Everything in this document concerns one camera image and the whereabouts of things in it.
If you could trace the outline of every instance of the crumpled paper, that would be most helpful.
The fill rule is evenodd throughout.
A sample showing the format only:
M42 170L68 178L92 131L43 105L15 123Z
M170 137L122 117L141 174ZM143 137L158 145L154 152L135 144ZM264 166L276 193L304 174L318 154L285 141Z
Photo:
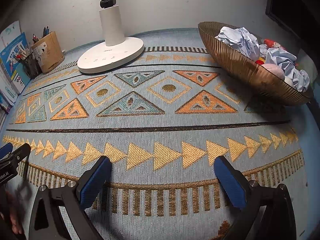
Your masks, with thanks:
M222 27L220 33L215 38L253 61L258 60L260 57L257 38L244 27L235 30L229 27Z
M283 48L270 48L267 51L266 62L276 64L282 68L284 75L290 78L293 82L293 87L299 92L304 92L308 89L310 79L304 70L297 70L294 62L297 57Z
M267 44L261 44L259 45L260 49L260 57L266 59L267 51L268 51L268 45Z

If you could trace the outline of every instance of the pencil holder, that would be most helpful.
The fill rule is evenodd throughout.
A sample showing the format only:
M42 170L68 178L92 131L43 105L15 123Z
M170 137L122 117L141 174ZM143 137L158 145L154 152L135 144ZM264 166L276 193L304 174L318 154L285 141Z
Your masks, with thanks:
M36 60L35 54L32 52L25 60L20 60L20 62L25 66L25 72L29 78L35 78L40 73L42 73L41 68Z
M64 60L55 32L50 32L31 48L43 73L50 72Z

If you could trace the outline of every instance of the blue gripper pad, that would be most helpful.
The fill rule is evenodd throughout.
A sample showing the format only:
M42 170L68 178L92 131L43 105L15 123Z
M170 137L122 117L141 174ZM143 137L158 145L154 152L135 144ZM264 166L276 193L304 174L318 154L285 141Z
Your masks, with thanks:
M87 183L80 191L80 206L83 210L92 206L96 196L102 189L104 182L110 179L111 176L111 162L108 157L101 162L96 168L95 172L88 179Z
M214 173L227 193L232 205L242 209L246 206L245 191L230 171L231 169L233 171L236 170L226 159L225 161L226 163L220 157L214 160Z
M0 160L6 156L8 153L12 152L13 146L12 143L7 143L5 146L0 148Z

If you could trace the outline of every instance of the black stripe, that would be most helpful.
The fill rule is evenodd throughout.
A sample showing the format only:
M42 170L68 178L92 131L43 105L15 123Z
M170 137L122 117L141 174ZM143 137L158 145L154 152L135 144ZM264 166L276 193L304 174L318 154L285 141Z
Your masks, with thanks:
M40 80L40 79L42 79L42 78L44 78L44 77L50 76L51 74L57 73L57 72L59 72L60 70L73 67L74 65L73 65L72 63L69 63L69 64L62 65L62 66L60 66L60 67L57 67L57 68L55 68L54 70L50 71L50 72L47 73L47 74L43 74L43 75L41 75L41 76L40 76L40 75L37 76L37 77L32 81L32 83L33 83L33 82L36 82L36 81L38 81L38 80Z
M172 52L193 52L193 53L202 53L202 54L208 54L203 48L190 48L187 49L187 47L169 47L169 46L162 46L162 47L144 47L143 52L162 52L162 51L172 51Z
M142 64L142 65L130 65L130 66L121 66L121 68L126 68L126 67L140 67L140 66L196 66L196 67L214 67L214 68L221 68L217 66L210 66L210 65L199 65L199 64L178 64L178 63L160 63L160 64Z
M170 132L170 131L193 131L193 130L216 130L228 128L253 127L262 125L276 125L289 123L290 120L276 122L249 122L233 124L214 125L191 125L191 126L170 126L170 127L128 127L128 128L86 128L86 129L41 129L41 130L20 130L7 129L12 132L34 132L34 133L115 133L115 132Z
M48 84L48 85L46 85L46 86L37 88L36 90L33 90L33 91L31 91L31 92L29 92L29 93L26 93L26 94L24 94L24 95L22 95L22 96L24 97L24 96L26 96L26 95L28 95L28 94L30 94L30 93L33 93L34 91L37 91L37 90L39 90L39 89L41 89L41 88L45 88L45 87L48 87L48 86L53 85L53 84L55 84L55 83L59 83L59 82L61 82L61 81L64 81L64 80L67 80L67 79L70 79L70 78L74 78L74 77L78 77L78 76L82 76L82 74L76 75L76 76L73 76L73 77L69 77L69 78L66 78L66 79L62 79L62 80L59 80L59 81L57 81L57 82L50 83L50 84Z

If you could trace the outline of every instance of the blue book cover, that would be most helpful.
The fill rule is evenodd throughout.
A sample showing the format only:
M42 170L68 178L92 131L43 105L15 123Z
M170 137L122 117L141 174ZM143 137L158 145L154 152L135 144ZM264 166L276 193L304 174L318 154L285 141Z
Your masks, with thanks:
M3 66L19 93L29 83L30 78L23 71L22 64L15 59L14 55L18 54L21 49L26 50L27 46L26 35L22 33L0 53Z

